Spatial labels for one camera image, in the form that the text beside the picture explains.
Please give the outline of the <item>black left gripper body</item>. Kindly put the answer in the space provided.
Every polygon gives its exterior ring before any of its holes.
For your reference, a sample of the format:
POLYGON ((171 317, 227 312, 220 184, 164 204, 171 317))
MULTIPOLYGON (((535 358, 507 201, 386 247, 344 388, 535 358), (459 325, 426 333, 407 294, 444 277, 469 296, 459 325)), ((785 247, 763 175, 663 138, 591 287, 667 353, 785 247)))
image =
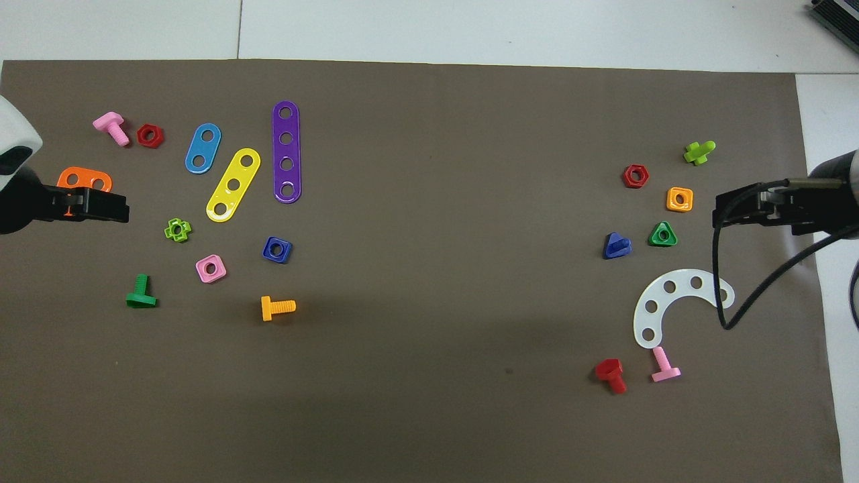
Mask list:
POLYGON ((74 201, 74 189, 43 184, 33 169, 22 167, 2 189, 1 233, 15 233, 34 220, 59 220, 74 201))

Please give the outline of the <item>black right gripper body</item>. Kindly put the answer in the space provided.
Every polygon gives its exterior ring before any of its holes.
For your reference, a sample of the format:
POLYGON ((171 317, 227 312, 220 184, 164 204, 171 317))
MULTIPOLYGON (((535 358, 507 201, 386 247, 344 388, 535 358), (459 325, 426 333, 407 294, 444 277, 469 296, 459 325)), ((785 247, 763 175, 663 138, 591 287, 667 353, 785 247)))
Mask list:
POLYGON ((830 232, 832 222, 827 211, 832 190, 833 184, 827 180, 790 180, 786 186, 766 189, 758 195, 764 212, 760 224, 789 226, 793 235, 830 232))

